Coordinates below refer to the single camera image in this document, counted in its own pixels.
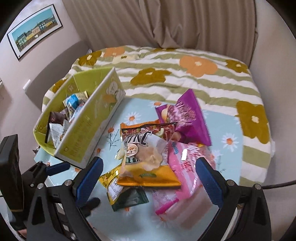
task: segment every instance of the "green snack packet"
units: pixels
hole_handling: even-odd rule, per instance
[[[143,188],[129,188],[119,195],[116,202],[111,205],[111,207],[113,211],[117,211],[118,209],[132,207],[148,202],[149,200]]]
[[[107,197],[113,211],[125,207],[132,207],[149,200],[143,188],[124,187],[117,184],[117,176],[121,164],[99,177],[101,184],[107,188]]]

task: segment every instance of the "framed picture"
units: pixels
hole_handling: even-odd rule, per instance
[[[23,20],[7,37],[15,56],[20,59],[36,43],[61,27],[62,23],[52,4]]]

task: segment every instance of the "blue gripper pad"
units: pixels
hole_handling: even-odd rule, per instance
[[[203,157],[196,160],[195,170],[212,203],[221,208],[226,192],[225,179]]]
[[[77,207],[81,208],[87,203],[94,186],[103,172],[103,168],[103,160],[96,156],[85,169],[77,174],[73,180],[74,184],[72,187],[73,195],[76,197]]]
[[[60,172],[66,171],[70,168],[70,164],[68,162],[62,162],[56,165],[53,165],[51,167],[46,168],[46,174],[48,176],[53,176],[55,174],[58,174]]]

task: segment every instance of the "wall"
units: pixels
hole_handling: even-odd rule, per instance
[[[256,0],[258,41],[250,70],[261,93],[276,151],[265,184],[295,180],[296,40],[267,2]],[[296,185],[264,190],[273,239],[279,240],[296,215]]]
[[[61,0],[32,0],[8,30],[50,4],[54,4],[63,27],[36,44],[20,61],[15,57],[7,36],[0,43],[0,78],[4,83],[0,90],[0,140],[7,135],[18,134],[21,172],[34,164],[32,150],[37,143],[33,127],[41,113],[22,88],[60,53],[79,42],[80,37]]]

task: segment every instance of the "screw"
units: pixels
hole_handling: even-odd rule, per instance
[[[71,237],[72,240],[77,240],[76,235],[73,234],[73,233],[70,235],[70,237]]]
[[[64,182],[65,186],[70,186],[72,184],[72,180],[68,179]]]
[[[44,187],[44,184],[43,183],[39,183],[38,185],[37,185],[37,188],[38,189],[42,189]]]
[[[234,186],[235,182],[233,180],[227,180],[228,186]]]
[[[256,183],[254,186],[255,186],[255,188],[256,188],[257,190],[260,190],[260,189],[261,189],[261,186],[260,186],[260,184],[258,184],[258,183]]]

